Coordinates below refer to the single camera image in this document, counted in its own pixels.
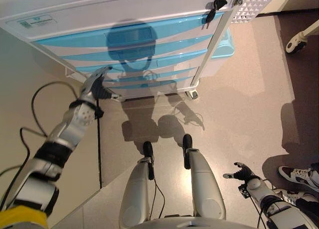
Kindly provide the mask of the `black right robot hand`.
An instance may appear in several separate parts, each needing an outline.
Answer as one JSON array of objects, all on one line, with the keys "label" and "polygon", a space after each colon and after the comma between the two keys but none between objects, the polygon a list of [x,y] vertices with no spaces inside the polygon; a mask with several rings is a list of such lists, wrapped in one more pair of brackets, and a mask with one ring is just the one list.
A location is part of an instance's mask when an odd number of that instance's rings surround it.
[{"label": "black right robot hand", "polygon": [[225,179],[237,179],[240,181],[247,182],[250,180],[254,173],[252,170],[242,162],[234,162],[234,165],[237,166],[240,170],[235,173],[225,173],[223,174],[223,178]]}]

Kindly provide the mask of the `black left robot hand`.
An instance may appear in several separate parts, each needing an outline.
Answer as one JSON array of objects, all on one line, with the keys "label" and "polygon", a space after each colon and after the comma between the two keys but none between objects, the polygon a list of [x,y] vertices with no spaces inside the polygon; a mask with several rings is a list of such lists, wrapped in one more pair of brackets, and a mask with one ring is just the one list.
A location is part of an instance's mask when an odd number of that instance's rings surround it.
[{"label": "black left robot hand", "polygon": [[96,100],[116,100],[120,102],[122,96],[118,95],[103,85],[105,74],[111,67],[101,67],[86,79],[80,89],[79,99],[94,103]]}]

